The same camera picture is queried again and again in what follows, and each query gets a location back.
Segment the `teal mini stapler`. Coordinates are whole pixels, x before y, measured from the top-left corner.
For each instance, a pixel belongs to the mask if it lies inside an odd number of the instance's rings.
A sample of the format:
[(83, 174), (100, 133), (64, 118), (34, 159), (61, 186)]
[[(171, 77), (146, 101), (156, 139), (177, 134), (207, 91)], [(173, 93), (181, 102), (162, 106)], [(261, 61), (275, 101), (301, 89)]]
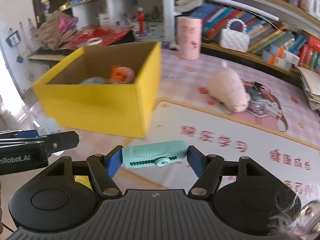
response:
[(125, 168), (164, 167), (183, 160), (188, 145), (179, 140), (136, 145), (122, 149)]

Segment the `white wooden bookshelf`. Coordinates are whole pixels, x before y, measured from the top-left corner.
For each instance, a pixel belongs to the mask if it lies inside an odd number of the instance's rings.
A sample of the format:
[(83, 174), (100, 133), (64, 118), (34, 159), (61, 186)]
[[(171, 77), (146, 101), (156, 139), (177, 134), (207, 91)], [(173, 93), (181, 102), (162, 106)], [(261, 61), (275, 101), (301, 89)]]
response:
[[(144, 34), (138, 33), (137, 8), (144, 11)], [(177, 18), (202, 20), (202, 49), (236, 56), (240, 61), (263, 64), (263, 50), (274, 44), (289, 52), (305, 55), (306, 65), (319, 48), (319, 0), (69, 0), (65, 11), (78, 18), (77, 28), (125, 25), (133, 27), (137, 40), (175, 42)], [(220, 47), (221, 30), (237, 18), (247, 25), (248, 52)]]

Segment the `lower orange white box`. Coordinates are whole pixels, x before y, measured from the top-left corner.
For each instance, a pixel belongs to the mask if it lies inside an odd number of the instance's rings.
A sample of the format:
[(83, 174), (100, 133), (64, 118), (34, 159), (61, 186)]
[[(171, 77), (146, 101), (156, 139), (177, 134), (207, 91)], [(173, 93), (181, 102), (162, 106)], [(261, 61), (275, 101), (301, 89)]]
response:
[(292, 63), (285, 61), (282, 58), (279, 58), (277, 56), (272, 55), (271, 53), (263, 50), (262, 58), (265, 62), (268, 62), (270, 64), (274, 64), (277, 67), (280, 67), (285, 70), (291, 70)]

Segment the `black binder clip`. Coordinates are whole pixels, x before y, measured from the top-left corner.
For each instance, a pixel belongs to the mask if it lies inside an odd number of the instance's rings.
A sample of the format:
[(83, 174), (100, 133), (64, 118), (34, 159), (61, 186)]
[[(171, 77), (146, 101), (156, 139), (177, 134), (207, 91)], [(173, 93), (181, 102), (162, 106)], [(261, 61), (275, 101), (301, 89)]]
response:
[(258, 82), (253, 82), (253, 81), (243, 81), (243, 84), (245, 86), (246, 89), (255, 89), (257, 91), (260, 91), (260, 88), (262, 86), (262, 84), (258, 83)]

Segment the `grey purple small toy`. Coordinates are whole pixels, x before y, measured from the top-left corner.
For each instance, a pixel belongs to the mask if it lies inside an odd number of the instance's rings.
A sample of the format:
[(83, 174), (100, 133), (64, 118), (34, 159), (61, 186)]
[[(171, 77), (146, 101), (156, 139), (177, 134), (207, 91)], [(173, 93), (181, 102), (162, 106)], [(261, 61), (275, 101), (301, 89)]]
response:
[(251, 92), (251, 100), (249, 101), (248, 108), (252, 111), (262, 111), (264, 109), (264, 101), (261, 93)]

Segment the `pink plush pig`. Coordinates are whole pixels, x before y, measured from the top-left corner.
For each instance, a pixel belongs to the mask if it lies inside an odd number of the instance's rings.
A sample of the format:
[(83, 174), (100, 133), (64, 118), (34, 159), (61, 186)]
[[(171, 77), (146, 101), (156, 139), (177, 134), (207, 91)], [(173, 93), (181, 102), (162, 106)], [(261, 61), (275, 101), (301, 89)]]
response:
[(239, 75), (229, 67), (213, 72), (208, 82), (208, 92), (228, 110), (236, 113), (244, 112), (251, 100)]

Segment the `beige cloth pile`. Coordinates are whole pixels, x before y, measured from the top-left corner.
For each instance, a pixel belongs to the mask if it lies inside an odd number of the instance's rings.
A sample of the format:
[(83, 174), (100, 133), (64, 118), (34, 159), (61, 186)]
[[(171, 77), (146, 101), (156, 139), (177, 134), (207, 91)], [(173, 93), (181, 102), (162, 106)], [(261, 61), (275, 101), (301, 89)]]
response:
[(76, 33), (77, 23), (77, 17), (55, 11), (36, 31), (36, 39), (42, 48), (57, 50)]

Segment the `black electric piano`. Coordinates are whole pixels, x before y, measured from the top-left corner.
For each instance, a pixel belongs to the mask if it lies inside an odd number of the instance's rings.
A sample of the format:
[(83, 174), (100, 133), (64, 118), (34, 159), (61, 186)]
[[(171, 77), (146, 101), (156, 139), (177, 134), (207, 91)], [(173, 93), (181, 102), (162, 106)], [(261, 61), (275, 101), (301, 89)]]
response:
[(68, 55), (70, 55), (73, 51), (70, 49), (58, 49), (58, 50), (50, 50), (39, 48), (38, 50), (32, 52), (29, 56), (29, 60), (37, 60), (37, 61), (61, 61)]

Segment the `upper orange white box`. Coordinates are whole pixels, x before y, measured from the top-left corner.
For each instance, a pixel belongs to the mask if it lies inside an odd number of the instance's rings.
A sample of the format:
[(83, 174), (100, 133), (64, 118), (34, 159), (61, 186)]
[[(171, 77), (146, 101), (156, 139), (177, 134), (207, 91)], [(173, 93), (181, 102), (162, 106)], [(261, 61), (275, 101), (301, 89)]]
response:
[(288, 50), (275, 46), (274, 44), (271, 45), (270, 53), (294, 65), (298, 65), (300, 62), (300, 58), (297, 55), (289, 52)]

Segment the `purple glue bottle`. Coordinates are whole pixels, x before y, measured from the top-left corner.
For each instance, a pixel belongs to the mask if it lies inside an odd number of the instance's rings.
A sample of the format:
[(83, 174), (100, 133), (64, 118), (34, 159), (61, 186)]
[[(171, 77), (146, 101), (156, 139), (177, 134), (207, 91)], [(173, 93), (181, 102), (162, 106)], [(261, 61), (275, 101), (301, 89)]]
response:
[(164, 49), (179, 50), (179, 45), (176, 44), (175, 42), (162, 41), (161, 44), (162, 44), (162, 48)]

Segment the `red doll figurine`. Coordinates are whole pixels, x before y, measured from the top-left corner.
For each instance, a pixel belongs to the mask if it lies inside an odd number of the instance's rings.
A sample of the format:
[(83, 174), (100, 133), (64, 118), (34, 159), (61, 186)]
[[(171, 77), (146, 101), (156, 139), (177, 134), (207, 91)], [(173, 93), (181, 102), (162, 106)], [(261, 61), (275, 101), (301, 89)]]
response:
[(142, 7), (137, 8), (137, 14), (136, 14), (137, 22), (138, 22), (138, 33), (139, 35), (144, 34), (144, 11)]

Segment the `orange white box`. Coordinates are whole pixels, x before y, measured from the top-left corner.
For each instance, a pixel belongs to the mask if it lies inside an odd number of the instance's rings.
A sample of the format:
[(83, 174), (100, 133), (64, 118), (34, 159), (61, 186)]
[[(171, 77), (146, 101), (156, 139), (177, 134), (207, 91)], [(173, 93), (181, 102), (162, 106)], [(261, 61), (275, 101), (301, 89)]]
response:
[(272, 55), (271, 53), (263, 50), (262, 58), (265, 62), (268, 62), (270, 64), (274, 64), (277, 67), (280, 67), (285, 70), (291, 70), (292, 63), (285, 61), (282, 58), (279, 58), (277, 56)]
[(275, 46), (274, 44), (271, 45), (270, 53), (294, 65), (298, 65), (300, 62), (300, 58), (297, 55), (289, 52), (288, 50)]

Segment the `red paper decoration sheet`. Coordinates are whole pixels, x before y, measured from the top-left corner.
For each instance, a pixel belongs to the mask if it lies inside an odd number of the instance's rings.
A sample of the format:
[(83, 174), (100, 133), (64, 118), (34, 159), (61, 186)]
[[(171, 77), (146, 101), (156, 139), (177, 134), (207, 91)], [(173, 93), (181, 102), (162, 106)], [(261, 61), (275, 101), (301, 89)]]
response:
[(131, 26), (105, 26), (87, 28), (75, 33), (69, 42), (62, 46), (62, 49), (77, 50), (84, 46), (84, 42), (91, 38), (100, 37), (103, 39), (101, 46), (109, 46), (114, 44), (123, 44), (135, 42), (136, 38), (133, 34)]

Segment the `white tape roll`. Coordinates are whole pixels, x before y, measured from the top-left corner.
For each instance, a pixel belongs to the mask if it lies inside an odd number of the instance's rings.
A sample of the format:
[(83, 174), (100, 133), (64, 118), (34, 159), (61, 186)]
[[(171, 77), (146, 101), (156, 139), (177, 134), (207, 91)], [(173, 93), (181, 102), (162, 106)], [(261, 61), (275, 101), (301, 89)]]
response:
[(86, 42), (84, 42), (84, 46), (95, 46), (95, 45), (101, 44), (102, 41), (103, 39), (100, 37), (91, 38)]

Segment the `pink cartoon desk mat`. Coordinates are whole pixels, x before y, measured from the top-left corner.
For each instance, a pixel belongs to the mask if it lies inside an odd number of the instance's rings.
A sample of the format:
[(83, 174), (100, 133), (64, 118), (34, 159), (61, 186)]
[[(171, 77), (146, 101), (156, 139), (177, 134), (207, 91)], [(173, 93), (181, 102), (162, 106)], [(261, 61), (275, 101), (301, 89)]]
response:
[[(209, 94), (211, 75), (223, 67), (235, 70), (242, 82), (263, 83), (262, 111), (232, 113)], [(212, 56), (188, 61), (161, 48), (161, 81), (143, 138), (61, 128), (79, 135), (78, 146), (67, 151), (74, 160), (107, 154), (117, 145), (179, 140), (226, 161), (250, 157), (294, 191), (303, 204), (319, 198), (319, 118), (307, 109), (303, 93), (275, 77)], [(164, 167), (125, 168), (122, 163), (114, 176), (121, 191), (188, 191), (196, 179), (186, 158)]]

